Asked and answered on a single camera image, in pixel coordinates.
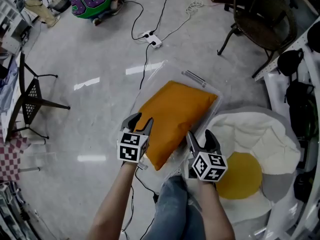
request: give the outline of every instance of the khaki pants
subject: khaki pants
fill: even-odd
[[[39,15],[49,28],[53,27],[57,22],[51,11],[49,11],[49,9],[45,7],[40,0],[26,0],[25,8]]]

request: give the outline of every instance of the checkered tablecloth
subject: checkered tablecloth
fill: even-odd
[[[10,141],[4,143],[0,123],[0,181],[19,180],[20,155],[31,145],[20,132],[13,134]]]

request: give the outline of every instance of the egg yolk cushion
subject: egg yolk cushion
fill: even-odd
[[[149,118],[154,120],[146,156],[157,171],[217,98],[215,94],[169,81],[140,108],[142,116],[136,129],[142,129]]]
[[[262,183],[262,169],[258,160],[249,153],[233,152],[227,159],[228,170],[216,190],[225,199],[245,199],[259,190]]]

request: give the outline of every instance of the human arm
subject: human arm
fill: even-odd
[[[125,162],[97,211],[87,240],[118,240],[137,163]]]
[[[235,240],[234,230],[212,182],[199,181],[200,205],[206,240]]]

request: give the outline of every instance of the orange cushion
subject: orange cushion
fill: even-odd
[[[169,81],[140,108],[142,116],[136,129],[142,129],[149,118],[154,120],[146,156],[157,171],[217,97],[215,94]]]

